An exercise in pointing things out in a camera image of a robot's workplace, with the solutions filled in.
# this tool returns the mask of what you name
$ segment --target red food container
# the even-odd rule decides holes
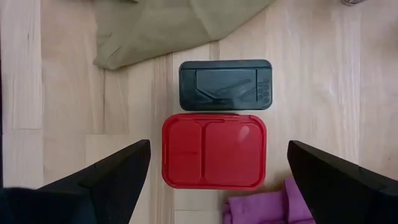
[[[174,188],[254,190],[266,174],[266,126],[256,116],[176,114],[162,129],[162,175]]]

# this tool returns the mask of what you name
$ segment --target plastic container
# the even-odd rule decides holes
[[[267,60],[184,62],[180,105],[187,111],[264,110],[272,104]]]
[[[162,130],[162,175],[183,189],[254,190],[266,174],[265,124],[256,116],[176,114]]]

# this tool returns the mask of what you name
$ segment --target pink cloth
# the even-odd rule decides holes
[[[231,197],[224,206],[223,224],[315,224],[293,178],[283,190]]]

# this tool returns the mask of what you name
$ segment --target hardwood surface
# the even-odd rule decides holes
[[[161,126],[178,103],[186,60],[265,58],[274,102],[243,111],[268,129],[267,177],[290,175],[291,139],[398,179],[398,1],[276,0],[227,38],[104,71],[96,53],[95,2],[2,0],[3,154],[6,186],[40,187],[138,139],[152,161],[132,222],[220,223],[229,195],[173,190],[161,176]]]

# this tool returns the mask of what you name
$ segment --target olive green cloth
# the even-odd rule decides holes
[[[273,0],[97,0],[97,56],[110,70],[226,37]]]

